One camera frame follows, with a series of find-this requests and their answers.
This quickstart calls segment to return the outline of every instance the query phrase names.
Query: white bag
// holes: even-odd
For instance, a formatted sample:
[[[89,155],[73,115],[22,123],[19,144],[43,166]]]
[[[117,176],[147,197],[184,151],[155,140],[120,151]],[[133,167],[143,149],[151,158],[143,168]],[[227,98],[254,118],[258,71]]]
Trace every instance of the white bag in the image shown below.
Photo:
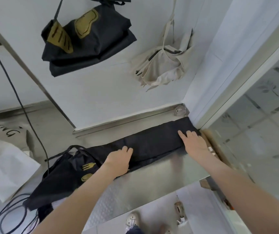
[[[21,126],[17,128],[9,127],[0,122],[0,140],[15,145],[29,157],[33,158],[27,143],[28,138],[30,138],[29,143],[31,142],[31,136],[28,135],[29,132]]]
[[[39,167],[19,148],[0,140],[0,200],[11,197]]]
[[[175,5],[176,0],[173,2],[171,17],[163,29],[160,46],[150,49],[131,60],[132,75],[141,82],[141,85],[150,85],[151,88],[166,85],[171,81],[182,78],[189,66],[189,57],[192,52],[192,28],[184,34],[179,49],[169,45],[165,46],[165,39],[171,25],[174,31]]]

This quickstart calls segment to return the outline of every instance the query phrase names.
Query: black apron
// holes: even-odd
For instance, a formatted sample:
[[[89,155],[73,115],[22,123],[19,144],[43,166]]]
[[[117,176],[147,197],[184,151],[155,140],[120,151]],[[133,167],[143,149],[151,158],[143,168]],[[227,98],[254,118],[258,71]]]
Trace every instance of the black apron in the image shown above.
[[[144,167],[157,161],[173,150],[184,146],[178,135],[178,130],[186,132],[200,132],[192,125],[188,117],[170,121],[159,126],[151,127],[136,134],[124,137],[106,145],[90,147],[88,149],[72,145],[65,152],[52,158],[61,156],[52,167],[47,176],[24,202],[29,210],[38,209],[39,217],[46,216],[53,209],[51,203],[69,196],[75,189],[82,185],[104,163],[110,152],[122,149],[123,146],[133,148],[129,163],[129,172]],[[76,148],[72,156],[69,151]]]
[[[62,1],[41,33],[45,42],[42,60],[50,62],[52,76],[97,64],[136,41],[129,30],[130,20],[114,9],[114,4],[124,2],[98,0],[101,5],[62,27],[57,21]]]

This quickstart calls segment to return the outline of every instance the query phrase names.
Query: power cord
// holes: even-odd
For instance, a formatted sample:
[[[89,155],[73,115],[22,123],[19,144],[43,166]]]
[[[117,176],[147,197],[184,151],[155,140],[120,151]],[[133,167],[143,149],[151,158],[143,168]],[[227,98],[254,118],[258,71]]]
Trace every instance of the power cord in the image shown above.
[[[15,95],[16,95],[16,98],[17,98],[17,100],[18,100],[18,102],[19,102],[19,104],[20,104],[22,110],[24,111],[24,114],[25,114],[25,116],[26,116],[26,118],[27,118],[27,121],[28,121],[28,123],[29,123],[29,125],[30,125],[30,127],[31,127],[31,129],[32,129],[32,131],[33,131],[33,133],[36,135],[36,138],[38,139],[38,141],[40,142],[40,144],[41,144],[41,146],[42,146],[42,148],[43,148],[43,150],[44,150],[45,157],[46,157],[46,162],[47,162],[47,165],[48,165],[48,174],[49,174],[49,173],[50,173],[50,171],[49,171],[49,170],[50,170],[50,164],[49,164],[49,161],[48,161],[48,153],[46,152],[46,150],[45,150],[45,148],[44,148],[44,145],[42,144],[40,138],[38,137],[36,131],[34,130],[32,124],[31,124],[31,122],[30,122],[30,120],[29,120],[29,117],[28,117],[28,115],[27,115],[27,113],[26,113],[26,110],[25,110],[25,108],[24,108],[24,106],[23,106],[23,104],[22,104],[20,98],[18,97],[17,91],[16,91],[16,89],[15,89],[15,87],[14,87],[14,85],[13,85],[13,83],[12,83],[10,77],[9,77],[9,75],[7,74],[7,71],[5,70],[5,68],[4,68],[4,66],[3,66],[3,64],[2,64],[2,62],[1,62],[1,60],[0,60],[0,65],[1,65],[1,67],[2,67],[2,69],[3,69],[3,71],[4,71],[4,73],[5,73],[5,75],[6,75],[6,77],[7,77],[7,79],[9,80],[9,83],[11,84],[11,86],[12,86],[12,88],[13,88],[13,90],[14,90],[14,93],[15,93]]]
[[[48,174],[49,174],[49,172],[50,172],[50,164],[49,164],[49,159],[48,159],[48,153],[46,152],[46,150],[45,150],[45,148],[44,148],[44,145],[42,144],[40,138],[38,137],[36,131],[34,130],[32,124],[31,124],[31,122],[30,122],[30,120],[29,120],[29,117],[28,117],[28,115],[27,115],[27,113],[26,113],[26,110],[25,110],[25,108],[24,108],[24,106],[23,106],[23,104],[22,104],[22,102],[21,102],[21,100],[20,100],[20,98],[19,98],[19,96],[18,96],[18,94],[17,94],[17,91],[16,91],[16,89],[15,89],[15,87],[14,87],[14,85],[13,85],[13,83],[12,83],[12,81],[11,81],[11,79],[10,79],[8,73],[7,73],[7,71],[5,70],[5,68],[4,68],[4,66],[3,66],[3,64],[2,64],[2,62],[1,62],[1,60],[0,60],[0,65],[1,65],[1,67],[2,67],[2,69],[3,69],[3,71],[4,71],[5,75],[6,75],[6,77],[7,77],[7,79],[8,79],[10,85],[12,86],[12,89],[13,89],[15,95],[16,95],[16,98],[17,98],[17,100],[18,100],[18,102],[19,102],[21,108],[22,108],[23,111],[24,111],[24,114],[25,114],[25,116],[26,116],[26,118],[27,118],[27,121],[28,121],[28,123],[29,123],[29,125],[30,125],[30,127],[31,127],[31,129],[32,129],[32,131],[33,131],[33,133],[35,134],[36,138],[38,139],[40,145],[42,146],[42,148],[43,148],[43,150],[44,150],[45,157],[46,157],[46,162],[47,162],[47,165],[48,165]],[[20,227],[20,225],[24,222],[24,220],[25,220],[25,218],[26,218],[26,216],[27,216],[27,208],[24,207],[23,205],[18,205],[18,206],[16,206],[16,207],[14,207],[14,206],[15,206],[16,204],[19,204],[20,202],[22,202],[22,201],[28,199],[28,197],[22,198],[22,199],[20,199],[19,201],[15,202],[14,204],[10,205],[14,200],[16,200],[18,197],[23,196],[23,195],[28,195],[28,197],[30,196],[29,193],[24,193],[24,194],[17,195],[17,196],[15,196],[15,197],[13,197],[13,198],[11,199],[11,201],[0,211],[0,216],[1,216],[2,214],[4,214],[4,216],[2,217],[2,219],[1,219],[1,221],[0,221],[0,232],[1,232],[2,234],[11,234],[11,233],[13,233],[13,232],[16,231],[16,230]],[[12,211],[14,211],[15,209],[18,209],[18,208],[20,208],[20,207],[24,207],[24,209],[25,209],[24,216],[23,216],[22,220],[21,220],[20,223],[19,223],[16,227],[14,227],[11,231],[9,231],[9,232],[7,232],[7,233],[4,233],[4,231],[3,231],[3,229],[2,229],[2,222],[3,222],[3,220],[5,219],[5,217],[6,217],[9,213],[11,213]],[[31,228],[31,230],[27,233],[27,234],[30,234],[30,233],[35,229],[35,227],[36,227],[36,225],[37,225],[37,223],[38,223],[38,220],[39,220],[39,216],[38,216],[38,212],[36,212],[36,215],[35,215],[35,217],[33,218],[33,220],[24,228],[24,230],[22,231],[21,234],[23,234],[23,233],[25,232],[25,230],[26,230],[29,226],[32,226],[32,225],[34,224],[34,226]]]

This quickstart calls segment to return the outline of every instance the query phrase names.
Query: hanging beige apron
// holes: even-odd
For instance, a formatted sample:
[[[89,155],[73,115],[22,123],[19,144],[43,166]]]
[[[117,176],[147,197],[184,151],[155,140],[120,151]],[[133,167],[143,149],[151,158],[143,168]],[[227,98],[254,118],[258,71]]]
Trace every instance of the hanging beige apron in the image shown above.
[[[172,14],[162,31],[159,46],[131,60],[132,75],[141,82],[141,85],[151,86],[149,90],[158,85],[166,85],[171,81],[182,78],[189,65],[189,57],[192,52],[192,28],[184,34],[179,49],[170,45],[165,46],[165,39],[171,26],[174,33],[175,5],[176,0],[173,1]]]

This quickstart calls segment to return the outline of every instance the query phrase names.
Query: pant leg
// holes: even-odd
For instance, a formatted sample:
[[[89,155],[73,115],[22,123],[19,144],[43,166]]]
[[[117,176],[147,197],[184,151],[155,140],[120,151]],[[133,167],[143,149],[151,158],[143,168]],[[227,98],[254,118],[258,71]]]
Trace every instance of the pant leg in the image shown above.
[[[138,226],[133,226],[126,234],[144,234],[144,232]]]

